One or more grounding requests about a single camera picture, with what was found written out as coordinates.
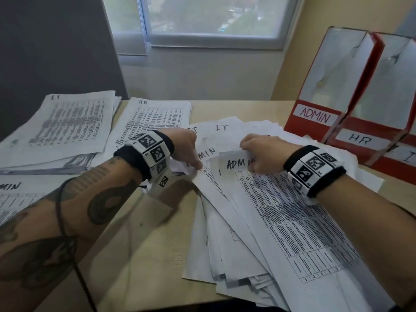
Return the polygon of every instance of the forearm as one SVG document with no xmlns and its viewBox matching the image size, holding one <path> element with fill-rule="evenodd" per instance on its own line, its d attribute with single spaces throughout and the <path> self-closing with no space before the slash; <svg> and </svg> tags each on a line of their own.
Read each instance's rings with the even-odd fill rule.
<svg viewBox="0 0 416 312">
<path fill-rule="evenodd" d="M 348 176 L 317 195 L 397 304 L 416 293 L 416 221 Z"/>
<path fill-rule="evenodd" d="M 77 261 L 139 183 L 138 170 L 112 158 L 65 185 L 62 218 Z M 57 224 L 56 196 L 57 190 L 0 226 L 2 311 L 35 308 L 72 269 Z"/>
</svg>

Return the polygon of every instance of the tattoo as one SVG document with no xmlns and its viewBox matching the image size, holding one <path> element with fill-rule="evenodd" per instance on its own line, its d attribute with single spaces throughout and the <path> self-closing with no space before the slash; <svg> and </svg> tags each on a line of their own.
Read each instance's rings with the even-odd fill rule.
<svg viewBox="0 0 416 312">
<path fill-rule="evenodd" d="M 108 173 L 110 173 L 110 170 L 103 166 L 98 166 L 90 171 L 82 173 L 80 176 L 74 178 L 65 185 L 64 189 L 62 190 L 61 201 L 75 198 L 76 195 L 101 180 Z M 50 201 L 55 201 L 58 190 L 58 188 L 55 189 L 50 194 L 46 195 L 45 198 Z"/>
<path fill-rule="evenodd" d="M 88 205 L 88 217 L 93 224 L 109 222 L 137 188 L 134 181 L 121 187 L 109 188 L 97 194 Z"/>
<path fill-rule="evenodd" d="M 113 164 L 116 164 L 116 162 L 119 161 L 119 160 L 122 160 L 122 158 L 119 157 L 119 156 L 115 156 L 115 157 L 109 159 L 108 160 L 108 163 L 111 164 L 111 165 L 113 165 Z"/>
<path fill-rule="evenodd" d="M 76 237 L 68 237 L 76 252 Z M 0 257 L 0 280 L 21 281 L 22 288 L 38 289 L 62 281 L 70 272 L 71 256 L 62 236 L 25 243 Z"/>
<path fill-rule="evenodd" d="M 26 212 L 20 212 L 0 225 L 0 245 L 6 242 L 15 241 L 18 238 L 18 233 L 15 231 L 16 227 L 27 215 L 28 213 Z"/>
</svg>

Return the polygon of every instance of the wooden desk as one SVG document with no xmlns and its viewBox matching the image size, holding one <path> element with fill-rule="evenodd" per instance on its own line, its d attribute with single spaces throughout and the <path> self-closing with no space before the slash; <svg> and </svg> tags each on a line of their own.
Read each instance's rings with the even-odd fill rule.
<svg viewBox="0 0 416 312">
<path fill-rule="evenodd" d="M 126 106 L 123 102 L 116 120 Z M 193 101 L 190 122 L 237 116 L 242 121 L 270 120 L 284 126 L 293 101 Z M 416 213 L 416 186 L 379 172 L 380 194 Z M 177 210 L 138 190 L 122 207 L 81 262 L 81 270 L 100 311 L 140 311 L 223 299 L 215 285 L 181 278 L 188 254 L 196 193 L 183 182 L 166 201 Z M 37 309 L 90 311 L 71 273 Z"/>
</svg>

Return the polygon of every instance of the window frame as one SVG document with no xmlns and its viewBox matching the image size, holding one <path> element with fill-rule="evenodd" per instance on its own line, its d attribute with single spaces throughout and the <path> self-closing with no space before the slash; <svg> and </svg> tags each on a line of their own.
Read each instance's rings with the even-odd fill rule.
<svg viewBox="0 0 416 312">
<path fill-rule="evenodd" d="M 283 50 L 303 0 L 289 0 L 279 34 L 275 37 L 202 33 L 152 33 L 147 0 L 138 0 L 144 39 L 152 47 L 188 47 L 212 49 Z"/>
</svg>

